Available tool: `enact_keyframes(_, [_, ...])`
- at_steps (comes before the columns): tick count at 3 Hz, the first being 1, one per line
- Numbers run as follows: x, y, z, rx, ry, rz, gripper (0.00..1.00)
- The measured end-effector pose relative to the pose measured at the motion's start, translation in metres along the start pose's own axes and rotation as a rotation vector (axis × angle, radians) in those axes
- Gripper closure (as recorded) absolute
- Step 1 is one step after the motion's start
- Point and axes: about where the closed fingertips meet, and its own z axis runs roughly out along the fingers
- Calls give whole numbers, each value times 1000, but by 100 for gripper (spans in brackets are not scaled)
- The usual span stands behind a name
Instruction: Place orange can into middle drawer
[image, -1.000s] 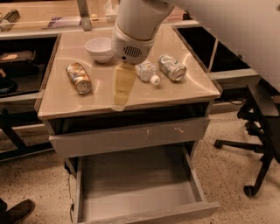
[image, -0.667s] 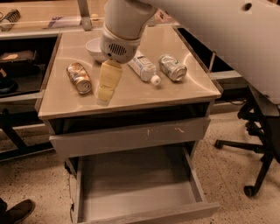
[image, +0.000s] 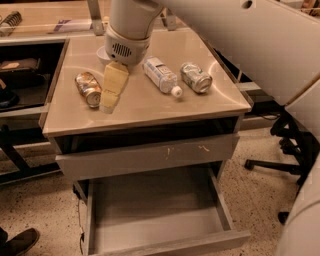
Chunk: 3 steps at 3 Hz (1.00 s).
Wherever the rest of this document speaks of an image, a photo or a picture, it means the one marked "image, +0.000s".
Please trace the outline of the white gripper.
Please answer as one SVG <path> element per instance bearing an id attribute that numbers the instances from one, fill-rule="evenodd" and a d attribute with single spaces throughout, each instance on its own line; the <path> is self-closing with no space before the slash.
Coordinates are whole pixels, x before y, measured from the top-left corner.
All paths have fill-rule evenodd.
<path id="1" fill-rule="evenodd" d="M 125 65 L 135 66 L 139 64 L 145 57 L 149 45 L 149 38 L 142 40 L 129 39 L 116 32 L 110 24 L 107 25 L 105 51 L 109 58 L 114 61 L 107 64 L 104 70 L 100 111 L 104 113 L 114 111 L 129 78 L 129 71 Z"/>

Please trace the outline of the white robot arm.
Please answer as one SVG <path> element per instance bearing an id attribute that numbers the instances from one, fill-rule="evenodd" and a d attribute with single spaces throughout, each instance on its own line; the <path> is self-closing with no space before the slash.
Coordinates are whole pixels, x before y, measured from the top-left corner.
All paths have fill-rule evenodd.
<path id="1" fill-rule="evenodd" d="M 111 0 L 105 50 L 138 64 L 170 9 L 284 106 L 320 145 L 320 22 L 276 0 Z"/>

